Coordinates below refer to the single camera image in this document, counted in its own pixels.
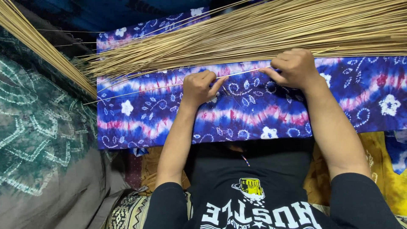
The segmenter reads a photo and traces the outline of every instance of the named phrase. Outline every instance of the blue tie-dye cloth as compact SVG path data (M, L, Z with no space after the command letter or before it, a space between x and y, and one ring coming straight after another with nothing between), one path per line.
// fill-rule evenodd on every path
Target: blue tie-dye cloth
M132 38L207 10L192 9L187 13L101 33L97 39L98 51L123 45ZM194 23L190 20L185 26ZM98 99L181 84L185 76L205 69L223 76L269 66L269 61L169 70L113 87L101 77L97 89L106 89L98 93ZM318 58L315 64L358 132L406 128L407 57ZM182 87L174 86L98 102L99 148L163 145L182 95ZM254 71L230 77L217 97L200 107L192 143L309 136L312 132L301 91L277 85L266 75Z
M384 134L393 171L401 174L407 165L407 130L385 131Z

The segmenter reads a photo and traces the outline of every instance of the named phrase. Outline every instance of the person's right hand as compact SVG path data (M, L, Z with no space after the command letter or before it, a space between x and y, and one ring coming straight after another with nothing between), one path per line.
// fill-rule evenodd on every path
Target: person's right hand
M270 65L280 69L282 73L278 74L271 68L260 68L259 71L282 86L298 88L305 92L320 85L322 80L325 81L315 68L314 56L306 49L294 48L280 53L272 59Z

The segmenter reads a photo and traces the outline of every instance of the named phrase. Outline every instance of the forearm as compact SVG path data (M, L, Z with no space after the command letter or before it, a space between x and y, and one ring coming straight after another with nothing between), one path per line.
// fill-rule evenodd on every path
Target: forearm
M158 161L156 187L165 182L181 184L182 170L191 147L196 111L181 102Z
M335 100L325 81L305 91L315 141L324 156L331 179L344 172L370 177L359 136Z

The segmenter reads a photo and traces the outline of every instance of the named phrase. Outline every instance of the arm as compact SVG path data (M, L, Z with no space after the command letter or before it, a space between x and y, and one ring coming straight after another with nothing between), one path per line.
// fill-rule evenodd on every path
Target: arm
M260 71L268 74L278 84L303 91L313 135L328 165L330 178L347 172L370 178L362 143L325 79L315 68L312 53L295 48L279 54L271 65L282 73L278 74L270 68L262 68Z
M197 109L216 95L227 77L220 78L210 88L209 84L215 79L215 73L208 70L185 77L184 95L158 161L156 187L166 182L181 185L182 170L191 147Z

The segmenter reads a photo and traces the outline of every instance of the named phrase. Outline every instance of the hand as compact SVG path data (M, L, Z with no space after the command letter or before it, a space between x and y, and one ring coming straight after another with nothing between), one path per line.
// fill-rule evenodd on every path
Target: hand
M278 54L270 64L282 71L278 74L270 68L261 68L260 72L266 73L276 83L290 88L298 88L303 92L319 86L323 77L315 68L314 56L311 51L302 48L293 48Z
M184 95L182 96L181 103L191 109L198 109L201 104L216 96L216 92L228 78L220 78L210 88L209 84L216 80L214 72L205 70L186 76L184 79Z

